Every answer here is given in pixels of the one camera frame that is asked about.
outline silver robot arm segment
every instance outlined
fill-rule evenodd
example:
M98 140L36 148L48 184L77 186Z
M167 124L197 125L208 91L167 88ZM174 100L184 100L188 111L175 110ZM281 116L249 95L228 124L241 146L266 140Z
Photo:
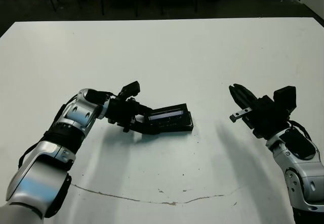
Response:
M109 104L109 95L100 105L86 100L87 92L81 90L75 102L67 105L10 181L0 224L42 223L60 209L71 183L67 172L75 154Z
M287 86L275 91L274 100L268 96L256 98L239 84L230 86L229 90L242 109L230 119L236 122L242 118L257 138L267 140L266 147L285 176L295 223L322 223L324 166L306 129L290 120L296 108L296 88Z
M124 132L155 135L192 131L186 104L152 110L133 98L139 92L137 81L124 86L117 96L83 89L64 104L41 140L19 159L7 190L7 203L0 207L0 224L42 223L58 212L71 184L68 171L96 119L105 117ZM144 121L137 121L136 115L144 116Z

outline crack on table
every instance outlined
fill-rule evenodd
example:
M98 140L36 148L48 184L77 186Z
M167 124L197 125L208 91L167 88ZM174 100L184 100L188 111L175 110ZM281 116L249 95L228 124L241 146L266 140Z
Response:
M78 189L87 191L87 192L92 193L92 194L103 195L103 196L108 196L108 197L112 197L112 198L118 198L118 199L135 201L135 202L148 203L148 204L162 204L162 205L173 205L173 206L176 206L177 204L189 204L189 203L197 201L197 200L210 199L210 198L215 198L215 197L230 196L231 194L233 194L234 192L236 192L237 190L239 190L241 188L241 187L238 187L237 189L233 190L232 192L230 192L229 194L226 194L226 195L203 196L203 197L195 198L195 199L192 199L192 200L189 200L189 201L186 201L186 202L176 202L176 201L173 201L173 202L155 202L155 201L137 200L137 199L127 198L127 197L123 197L123 196L106 194L106 193L102 193L100 191L97 192L97 191L93 191L93 190L88 190L88 189L82 188L82 187L80 187L78 185L75 185L75 184L71 184L71 185L78 188Z

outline white table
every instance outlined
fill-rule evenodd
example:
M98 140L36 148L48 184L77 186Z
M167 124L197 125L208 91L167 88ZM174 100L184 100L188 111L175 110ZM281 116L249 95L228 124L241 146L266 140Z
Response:
M141 136L98 120L77 153L73 184L46 223L293 223L280 168L228 86L256 96L297 87L292 119L324 159L324 29L312 18L19 22L0 39L0 204L18 159L70 96L118 93L187 103L192 133Z

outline dark floor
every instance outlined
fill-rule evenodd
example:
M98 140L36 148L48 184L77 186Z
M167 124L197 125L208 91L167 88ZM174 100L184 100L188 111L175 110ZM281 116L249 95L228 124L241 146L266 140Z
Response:
M105 15L101 15L100 0L60 0L54 11L50 0L0 0L0 36L16 21L58 20L152 20L191 18L240 17L314 17L322 26L324 21L298 0L139 0L138 17L134 0L104 0Z

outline wire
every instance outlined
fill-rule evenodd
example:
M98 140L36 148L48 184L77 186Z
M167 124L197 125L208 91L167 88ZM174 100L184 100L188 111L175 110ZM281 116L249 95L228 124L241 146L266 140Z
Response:
M69 101L67 101L66 105L68 105L68 104L71 103L74 99L76 99L76 96L77 96L77 94L74 95L74 96L73 96Z
M295 126L295 127L298 127L305 135L305 137L307 139L309 139L310 141L312 141L310 135L308 134L307 130L305 129L305 127L303 127L301 124L293 121L293 120L288 120L288 122L292 125L292 126Z
M66 104L63 104L62 105L62 107L60 108L60 110L57 112L57 114L56 114L56 116L55 116L55 118L54 118L54 120L53 120L53 123L51 124L51 127L53 126L53 124L59 119L59 117L61 116L61 114L63 113L63 111L66 109L66 106L68 105L68 104L70 104L73 100L75 100L76 99L76 96L77 96L77 94L76 95L74 95L69 101L67 101L67 103ZM25 153L19 158L19 161L18 161L18 169L22 166L22 163L23 163L23 161L24 161L24 158L25 158L25 156L28 154L28 153L30 153L32 150L34 150L35 148L36 148L36 146L38 145L38 143L39 142L41 142L42 141L42 138L37 142L37 143L35 143L34 145L32 145L31 147L29 147L26 151L25 151Z

